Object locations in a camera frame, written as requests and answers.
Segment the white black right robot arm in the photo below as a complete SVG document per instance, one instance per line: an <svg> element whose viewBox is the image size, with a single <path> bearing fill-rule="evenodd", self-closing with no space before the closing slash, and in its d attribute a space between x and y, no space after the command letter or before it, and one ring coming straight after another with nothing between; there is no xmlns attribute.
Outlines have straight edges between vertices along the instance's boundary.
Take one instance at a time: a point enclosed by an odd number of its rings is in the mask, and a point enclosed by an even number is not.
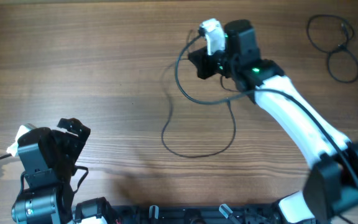
<svg viewBox="0 0 358 224"><path fill-rule="evenodd" d="M238 97L248 96L272 116L310 168L303 189L277 202L282 222L329 223L358 206L358 142L332 127L274 61L261 57L251 23L243 19L222 26L209 19L198 32L206 46L188 55L198 77L231 78Z"/></svg>

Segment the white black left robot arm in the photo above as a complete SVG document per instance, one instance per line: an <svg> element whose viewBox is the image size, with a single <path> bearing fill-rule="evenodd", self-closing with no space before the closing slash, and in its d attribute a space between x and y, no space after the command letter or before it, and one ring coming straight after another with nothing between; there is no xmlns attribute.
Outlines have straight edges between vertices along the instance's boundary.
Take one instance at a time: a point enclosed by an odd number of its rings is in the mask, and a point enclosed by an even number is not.
<svg viewBox="0 0 358 224"><path fill-rule="evenodd" d="M119 214L104 198L94 198L77 205L77 190L71 178L91 133L75 118L62 118L57 129L26 125L28 131L17 140L17 155L24 171L21 189L11 209L15 223L121 223Z"/></svg>

